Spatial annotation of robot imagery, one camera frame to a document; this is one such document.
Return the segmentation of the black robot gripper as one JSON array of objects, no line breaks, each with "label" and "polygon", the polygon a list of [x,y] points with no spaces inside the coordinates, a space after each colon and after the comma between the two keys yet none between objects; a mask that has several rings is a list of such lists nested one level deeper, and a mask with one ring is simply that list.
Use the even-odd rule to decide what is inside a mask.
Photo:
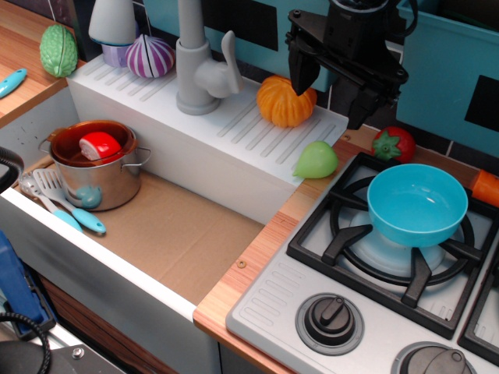
[{"label": "black robot gripper", "polygon": [[329,1],[327,15],[289,12],[286,34],[292,89],[304,94],[320,68],[357,85],[347,129],[357,130],[386,102],[393,104],[409,74],[386,45],[397,1]]}]

